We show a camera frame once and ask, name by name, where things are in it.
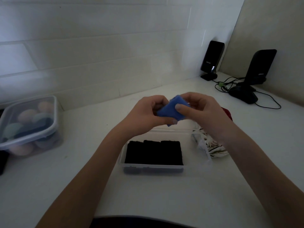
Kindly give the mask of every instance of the red fabric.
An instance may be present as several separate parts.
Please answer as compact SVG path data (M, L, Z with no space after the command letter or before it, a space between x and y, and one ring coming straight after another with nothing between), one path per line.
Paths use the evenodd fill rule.
M222 109L225 111L226 115L231 119L231 121L233 121L232 117L231 117L231 114L230 114L230 111L227 110L227 109L225 109L225 108L223 108L223 107L222 107Z

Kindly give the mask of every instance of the person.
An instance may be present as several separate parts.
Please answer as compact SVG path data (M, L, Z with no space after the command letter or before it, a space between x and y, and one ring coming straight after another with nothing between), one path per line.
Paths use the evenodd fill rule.
M267 157L261 148L222 110L213 97L185 93L191 107L176 110L197 122L222 144L260 200L275 227L304 227L304 193ZM177 124L174 118L157 117L165 96L144 97L104 138L87 164L52 203L36 228L89 227L97 204L124 144L155 126Z

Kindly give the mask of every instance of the blue sponge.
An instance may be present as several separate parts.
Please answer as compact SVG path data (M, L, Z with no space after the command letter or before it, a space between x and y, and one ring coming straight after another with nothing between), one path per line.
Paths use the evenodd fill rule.
M169 101L167 105L165 105L157 112L157 116L171 117L171 118L175 118L178 121L183 120L185 116L176 111L175 109L176 104L183 104L189 106L188 103L180 95L176 95L174 98L172 98Z

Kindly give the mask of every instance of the white desk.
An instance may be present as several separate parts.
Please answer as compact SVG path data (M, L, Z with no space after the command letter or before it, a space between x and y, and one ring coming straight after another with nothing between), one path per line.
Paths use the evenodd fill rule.
M218 80L225 80L221 74ZM168 99L188 91L211 95L234 122L304 190L304 108L275 97L281 110L260 108L193 78L108 102L64 112L65 142L54 150L11 160L0 176L0 227L34 227L53 200L92 156L105 135L143 96ZM258 94L261 105L275 104ZM98 216L134 215L194 227L271 227L259 201L230 157L213 160L201 178L124 175L116 166L96 211Z

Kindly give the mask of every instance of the plastic container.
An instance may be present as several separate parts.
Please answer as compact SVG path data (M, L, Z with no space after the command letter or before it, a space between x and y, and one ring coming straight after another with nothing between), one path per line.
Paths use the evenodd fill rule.
M61 112L55 96L10 105L0 119L0 150L25 157L59 146Z
M181 145L183 166L178 165L145 165L145 164L126 164L127 145L124 145L119 164L126 174L170 174L180 176L196 176L210 170L212 167L211 157L208 152L200 149L192 138L192 134L199 133L192 130L165 130L153 129L148 133L136 136L130 141L143 142L150 141L179 141Z

